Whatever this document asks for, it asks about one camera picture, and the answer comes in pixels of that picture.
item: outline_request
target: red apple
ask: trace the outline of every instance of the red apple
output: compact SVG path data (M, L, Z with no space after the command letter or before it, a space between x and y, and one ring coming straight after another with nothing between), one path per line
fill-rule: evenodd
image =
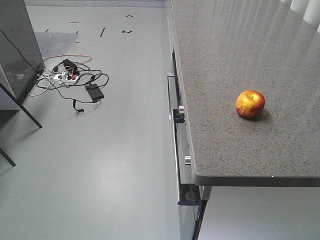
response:
M244 118L258 116L265 107L265 97L258 91L247 90L242 92L235 102L236 112Z

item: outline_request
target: extension cord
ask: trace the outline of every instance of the extension cord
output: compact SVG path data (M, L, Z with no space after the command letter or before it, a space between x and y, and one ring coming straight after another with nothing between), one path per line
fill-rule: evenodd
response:
M68 74L66 72L58 73L54 76L54 81L59 81L62 84L75 84L79 76L75 76L75 79L68 79Z

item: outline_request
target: gray floor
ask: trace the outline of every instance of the gray floor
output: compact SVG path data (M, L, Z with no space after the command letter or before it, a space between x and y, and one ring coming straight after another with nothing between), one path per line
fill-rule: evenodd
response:
M1 126L17 166L0 156L0 239L179 239L166 9L27 9L35 32L78 31L69 53L91 55L110 81L101 104L78 105L83 114L50 91L24 104L42 129L23 112ZM62 94L90 100L84 88Z

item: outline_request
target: black metal leg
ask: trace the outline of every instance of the black metal leg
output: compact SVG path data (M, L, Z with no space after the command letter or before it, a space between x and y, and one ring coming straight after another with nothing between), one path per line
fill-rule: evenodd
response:
M25 107L22 106L20 102L18 102L18 100L11 94L11 92L9 92L6 89L5 86L2 85L1 82L0 82L0 88L2 88L2 90L25 112L25 114L29 116L29 118L31 118L32 121L34 121L35 124L38 125L39 128L42 128L41 124L34 118L34 116L32 116L30 112L28 112L27 109L25 109Z
M14 163L14 161L11 160L11 158L0 148L0 154L2 154L4 156L5 159L7 159L7 161L14 167L16 166L16 164Z

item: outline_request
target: cabinet door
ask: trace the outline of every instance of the cabinet door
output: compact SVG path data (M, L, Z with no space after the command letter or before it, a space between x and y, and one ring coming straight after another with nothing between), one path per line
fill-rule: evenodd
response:
M320 239L320 188L212 187L198 239Z

